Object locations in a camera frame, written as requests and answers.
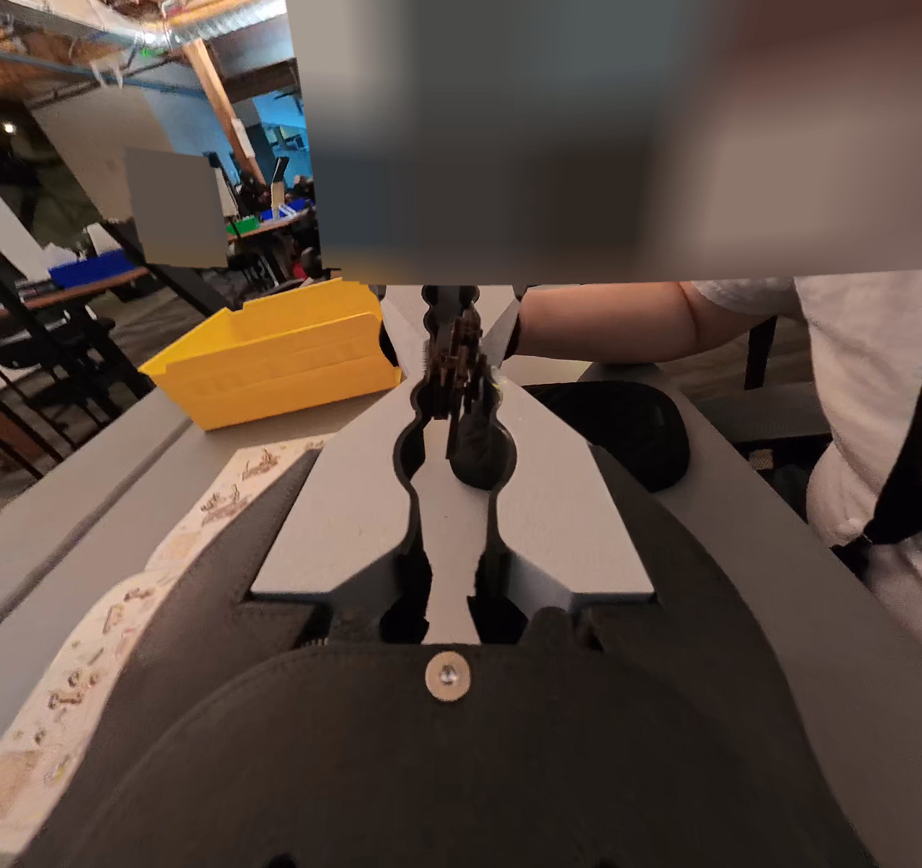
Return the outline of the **small wooden gear assembly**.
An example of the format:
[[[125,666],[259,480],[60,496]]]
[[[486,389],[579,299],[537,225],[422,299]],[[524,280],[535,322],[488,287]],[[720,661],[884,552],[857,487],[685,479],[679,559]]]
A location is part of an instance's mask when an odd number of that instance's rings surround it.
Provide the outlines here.
[[[423,324],[429,333],[424,406],[431,420],[448,423],[445,458],[454,459],[462,416],[484,396],[488,366],[480,318],[474,302],[461,296],[456,304],[430,305]]]

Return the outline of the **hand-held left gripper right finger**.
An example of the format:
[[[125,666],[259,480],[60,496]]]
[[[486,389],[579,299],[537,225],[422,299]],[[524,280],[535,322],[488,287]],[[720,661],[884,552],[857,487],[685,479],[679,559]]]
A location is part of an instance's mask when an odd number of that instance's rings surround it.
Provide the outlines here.
[[[480,641],[518,641],[545,609],[655,597],[593,447],[507,378],[468,412],[468,485],[489,496],[468,598]]]

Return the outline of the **blue storage bin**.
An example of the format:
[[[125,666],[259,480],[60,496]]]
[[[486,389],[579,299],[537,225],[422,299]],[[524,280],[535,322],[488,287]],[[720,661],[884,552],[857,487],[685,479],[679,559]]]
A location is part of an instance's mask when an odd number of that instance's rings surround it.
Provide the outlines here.
[[[109,281],[135,269],[135,263],[121,248],[103,252],[49,269],[50,280],[61,290],[74,290],[98,282]]]

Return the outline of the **person's right forearm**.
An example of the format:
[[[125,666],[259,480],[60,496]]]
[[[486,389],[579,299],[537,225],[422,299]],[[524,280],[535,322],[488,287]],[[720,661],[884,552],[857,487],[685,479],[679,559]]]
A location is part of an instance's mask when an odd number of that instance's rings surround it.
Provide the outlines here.
[[[634,366],[726,345],[798,317],[790,280],[663,281],[529,290],[506,354]]]

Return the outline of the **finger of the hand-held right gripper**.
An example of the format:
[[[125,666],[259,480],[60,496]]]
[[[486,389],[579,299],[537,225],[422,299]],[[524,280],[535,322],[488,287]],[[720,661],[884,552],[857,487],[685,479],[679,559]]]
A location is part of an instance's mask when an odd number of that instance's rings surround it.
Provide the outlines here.
[[[473,369],[481,357],[499,368],[513,340],[521,300],[512,286],[461,286],[461,368]]]
[[[448,350],[452,331],[452,287],[388,285],[382,300],[383,327],[406,378],[427,378],[436,354]]]

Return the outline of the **metal ventilation duct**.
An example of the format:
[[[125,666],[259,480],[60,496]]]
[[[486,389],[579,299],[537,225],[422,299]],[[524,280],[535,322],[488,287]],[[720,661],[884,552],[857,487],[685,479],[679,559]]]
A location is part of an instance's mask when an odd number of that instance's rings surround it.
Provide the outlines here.
[[[1,0],[2,17],[31,29],[74,40],[126,47],[174,50],[197,40],[210,41],[286,15],[285,0],[247,0],[230,9],[208,9],[202,19],[131,20],[112,9],[88,4],[55,9],[29,0]]]

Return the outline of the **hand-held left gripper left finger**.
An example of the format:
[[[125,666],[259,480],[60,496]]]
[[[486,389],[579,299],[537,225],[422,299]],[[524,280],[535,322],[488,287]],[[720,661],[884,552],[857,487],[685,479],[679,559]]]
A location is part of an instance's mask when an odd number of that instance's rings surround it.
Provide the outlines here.
[[[389,392],[322,447],[251,586],[331,617],[358,610],[383,641],[421,641],[432,567],[412,477],[425,460],[420,378]]]

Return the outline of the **yellow plastic bin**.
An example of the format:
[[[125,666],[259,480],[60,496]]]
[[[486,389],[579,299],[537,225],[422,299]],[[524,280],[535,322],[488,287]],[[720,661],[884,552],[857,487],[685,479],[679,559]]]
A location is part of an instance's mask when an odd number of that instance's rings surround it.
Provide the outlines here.
[[[223,309],[140,372],[213,431],[393,389],[382,328],[370,288],[336,278]]]

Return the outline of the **black quilted pad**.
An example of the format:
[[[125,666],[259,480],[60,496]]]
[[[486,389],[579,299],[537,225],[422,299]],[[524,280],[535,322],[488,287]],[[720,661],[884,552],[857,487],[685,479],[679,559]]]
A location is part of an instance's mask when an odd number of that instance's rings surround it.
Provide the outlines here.
[[[587,442],[604,449],[649,493],[688,472],[691,447],[675,402],[663,391],[625,380],[589,380],[524,388]]]

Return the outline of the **black office chair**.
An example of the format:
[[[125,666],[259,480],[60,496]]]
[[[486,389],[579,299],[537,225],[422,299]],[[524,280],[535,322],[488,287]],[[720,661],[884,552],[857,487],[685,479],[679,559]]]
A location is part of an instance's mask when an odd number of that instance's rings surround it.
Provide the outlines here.
[[[124,386],[136,401],[154,390],[150,378],[112,339],[114,324],[97,318],[90,308],[104,293],[150,275],[150,269],[134,267],[27,299],[2,280],[2,371],[38,372],[50,383],[29,394],[6,373],[2,381],[49,428],[52,439],[42,436],[6,401],[2,401],[2,417],[57,465],[64,455],[56,443],[73,454],[123,414],[110,393],[114,386]]]

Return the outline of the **open instruction booklet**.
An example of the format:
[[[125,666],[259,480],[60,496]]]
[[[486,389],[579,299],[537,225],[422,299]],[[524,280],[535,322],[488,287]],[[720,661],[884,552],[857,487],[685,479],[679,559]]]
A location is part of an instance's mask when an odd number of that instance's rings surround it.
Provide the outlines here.
[[[279,482],[309,470],[331,435],[236,451],[142,572],[86,612],[2,736],[1,864],[15,866],[86,757],[130,654],[183,575]]]

